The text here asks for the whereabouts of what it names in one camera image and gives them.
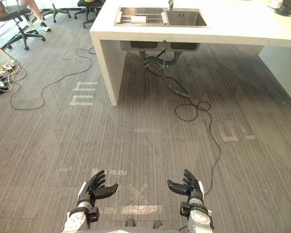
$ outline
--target black cable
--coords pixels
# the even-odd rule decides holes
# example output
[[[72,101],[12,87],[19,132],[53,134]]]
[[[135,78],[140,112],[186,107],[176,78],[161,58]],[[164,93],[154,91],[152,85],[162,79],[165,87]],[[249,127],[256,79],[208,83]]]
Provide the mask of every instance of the black cable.
[[[130,54],[132,54],[132,55],[138,57],[136,54],[133,54],[132,52],[129,52],[129,51],[128,51],[128,53],[130,53]],[[153,72],[153,71],[150,70],[149,68],[147,68],[147,70],[148,70],[151,74],[154,74],[154,75],[156,75],[156,76],[161,77],[159,74],[156,74],[155,72]],[[171,77],[167,77],[167,78],[173,80],[174,82],[176,82],[176,83],[177,83],[177,84],[182,88],[182,90],[183,90],[183,91],[188,95],[188,92],[186,91],[186,89],[185,89],[185,88],[184,88],[184,87],[183,87],[183,86],[182,86],[182,85],[181,85],[181,84],[180,84],[176,79],[171,78]],[[198,104],[194,104],[193,101],[191,100],[191,98],[187,98],[187,99],[189,100],[190,103],[179,104],[179,105],[175,108],[175,114],[176,114],[176,116],[177,116],[179,119],[183,120],[183,121],[191,122],[191,121],[194,121],[194,120],[197,118],[197,116],[198,116],[198,110],[203,111],[203,112],[206,112],[206,113],[210,116],[209,134],[210,134],[212,140],[214,141],[214,143],[216,144],[216,146],[217,146],[218,149],[219,149],[219,156],[218,156],[218,158],[216,159],[216,161],[215,161],[215,163],[214,163],[214,165],[212,166],[212,169],[211,169],[211,183],[210,183],[210,189],[205,193],[205,196],[206,196],[206,195],[211,191],[211,189],[212,189],[212,186],[213,186],[213,171],[214,171],[214,168],[215,168],[215,166],[217,165],[218,161],[220,160],[222,153],[221,153],[220,145],[219,145],[218,142],[215,140],[215,138],[214,138],[214,136],[212,135],[212,132],[211,132],[212,115],[211,115],[211,113],[209,112],[209,110],[211,109],[211,104],[210,104],[209,102],[207,102],[207,101],[201,101],[201,102],[199,102]],[[177,113],[177,109],[178,109],[179,107],[181,107],[181,106],[193,106],[193,107],[196,109],[196,114],[195,114],[195,116],[194,116],[192,119],[189,119],[189,120],[187,120],[187,119],[183,119],[182,117],[180,117],[179,114]]]
[[[88,52],[88,53],[90,53],[90,54],[96,54],[96,53],[92,53],[92,52],[90,52],[91,49],[93,49],[93,48],[90,48],[89,50],[85,50],[85,49],[77,49],[77,50],[76,50],[76,55],[77,55],[78,57],[86,58],[87,60],[89,60],[89,61],[91,62],[90,66],[89,66],[87,69],[83,70],[83,71],[76,72],[76,73],[72,73],[72,74],[67,74],[67,75],[61,77],[59,80],[57,80],[57,81],[55,81],[55,82],[52,82],[52,83],[46,85],[45,87],[43,87],[43,89],[42,89],[42,91],[41,91],[41,93],[40,93],[40,94],[41,94],[41,98],[42,98],[42,100],[43,100],[43,103],[42,103],[40,106],[35,107],[35,108],[24,108],[24,109],[22,109],[22,108],[16,108],[16,107],[13,106],[13,103],[12,103],[12,102],[13,102],[13,96],[14,96],[17,92],[19,92],[19,91],[21,90],[21,85],[20,85],[19,83],[17,83],[17,82],[20,81],[20,80],[23,80],[23,79],[27,76],[27,71],[26,71],[23,67],[21,67],[21,66],[19,65],[19,66],[20,66],[20,67],[25,71],[26,74],[25,74],[25,76],[24,76],[23,78],[18,79],[18,80],[16,80],[16,81],[13,81],[13,83],[16,83],[16,84],[19,86],[19,89],[18,89],[15,93],[13,93],[13,95],[12,95],[11,98],[10,98],[10,105],[11,105],[11,107],[12,107],[13,109],[15,109],[15,110],[20,110],[20,111],[36,110],[36,109],[40,109],[40,108],[42,108],[42,107],[45,105],[45,103],[46,103],[46,101],[45,101],[45,99],[44,99],[44,96],[43,96],[43,92],[44,92],[44,90],[45,90],[46,88],[48,88],[49,86],[51,86],[51,85],[53,85],[53,84],[55,84],[55,83],[60,82],[61,80],[63,80],[63,79],[66,78],[67,76],[71,76],[71,75],[76,75],[76,74],[84,73],[84,72],[88,71],[88,70],[92,67],[93,62],[92,62],[92,60],[91,60],[90,58],[85,57],[85,56],[81,56],[81,55],[78,54],[78,51],[80,51],[80,50],[84,50],[84,51],[86,51],[86,52]]]
[[[162,52],[160,52],[159,54],[157,54],[156,57],[159,58],[159,57],[162,56],[165,52],[166,52],[166,49],[164,49]]]
[[[188,227],[188,226],[181,227],[181,228],[179,229],[179,231],[181,231],[182,229],[184,229],[184,228],[186,228],[186,227]]]
[[[90,48],[89,50],[88,50],[88,52],[90,53],[90,54],[96,54],[96,51],[95,52],[91,52],[91,50],[94,50],[95,48],[94,47],[92,47],[92,48]]]

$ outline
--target drain pipe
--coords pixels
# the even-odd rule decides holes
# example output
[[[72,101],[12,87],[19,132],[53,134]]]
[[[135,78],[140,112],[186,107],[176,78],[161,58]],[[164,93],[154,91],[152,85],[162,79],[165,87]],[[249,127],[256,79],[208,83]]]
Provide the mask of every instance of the drain pipe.
[[[139,51],[140,53],[140,63],[139,63],[139,79],[141,78],[141,70],[144,67],[145,51]]]
[[[177,62],[179,56],[182,54],[182,52],[179,52],[179,51],[176,51],[174,53],[175,53],[174,59],[171,61],[165,61],[165,65],[167,65],[167,66],[173,65],[174,63]],[[147,62],[156,62],[156,63],[164,64],[164,60],[162,60],[158,57],[153,57],[153,56],[145,58],[145,63],[147,63]]]
[[[148,67],[154,67],[159,73],[160,76],[163,78],[164,82],[166,83],[166,85],[168,86],[168,88],[170,90],[172,90],[173,92],[175,92],[178,95],[181,95],[185,98],[190,98],[190,96],[186,93],[183,93],[181,91],[179,91],[177,88],[175,88],[167,79],[167,77],[165,76],[164,72],[161,70],[161,67],[158,63],[154,62],[154,61],[148,61],[145,65],[144,68],[148,68]]]

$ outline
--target black hose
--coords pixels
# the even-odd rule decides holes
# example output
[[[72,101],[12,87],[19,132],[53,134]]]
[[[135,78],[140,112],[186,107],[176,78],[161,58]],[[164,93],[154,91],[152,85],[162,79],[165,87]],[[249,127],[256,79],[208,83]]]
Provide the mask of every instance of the black hose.
[[[164,49],[162,52],[160,52],[156,57],[159,58],[159,57],[162,56],[165,52],[166,52],[166,49]]]
[[[178,58],[179,58],[181,53],[182,52],[175,52],[175,57],[171,61],[164,61],[164,60],[162,60],[160,58],[152,57],[152,56],[151,57],[147,57],[147,58],[145,58],[145,64],[148,63],[148,62],[156,62],[156,63],[160,63],[160,64],[165,64],[167,66],[171,66],[171,65],[173,65],[174,63],[177,62],[177,60],[178,60]]]
[[[154,67],[155,69],[157,69],[157,71],[160,73],[161,77],[163,78],[164,82],[166,83],[166,85],[168,86],[168,88],[170,90],[172,90],[173,92],[175,92],[178,95],[181,95],[185,98],[190,98],[190,96],[186,93],[180,92],[179,90],[177,90],[166,78],[164,72],[161,70],[160,65],[157,64],[156,62],[147,62],[146,65],[144,65],[144,68],[148,68],[148,67]]]

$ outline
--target stainless steel sink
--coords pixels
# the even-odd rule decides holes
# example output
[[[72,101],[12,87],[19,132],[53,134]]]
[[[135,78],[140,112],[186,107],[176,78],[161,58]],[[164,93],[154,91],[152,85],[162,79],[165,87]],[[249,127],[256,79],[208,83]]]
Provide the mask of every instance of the stainless steel sink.
[[[120,7],[115,26],[207,27],[199,9]]]
[[[175,27],[206,27],[200,11],[198,9],[179,9],[166,10],[168,23]]]
[[[128,8],[120,7],[115,25],[121,26],[164,26],[167,24],[163,8]]]

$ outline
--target kitchen island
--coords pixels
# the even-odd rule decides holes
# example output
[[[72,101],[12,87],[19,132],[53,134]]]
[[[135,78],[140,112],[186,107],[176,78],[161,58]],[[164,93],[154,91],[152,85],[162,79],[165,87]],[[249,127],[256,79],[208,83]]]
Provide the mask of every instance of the kitchen island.
[[[291,97],[291,17],[275,14],[265,1],[175,0],[175,8],[201,11],[207,27],[194,28],[115,26],[119,7],[168,8],[168,1],[108,0],[95,20],[90,33],[112,105],[117,105],[126,56],[120,41],[263,45],[261,58]]]

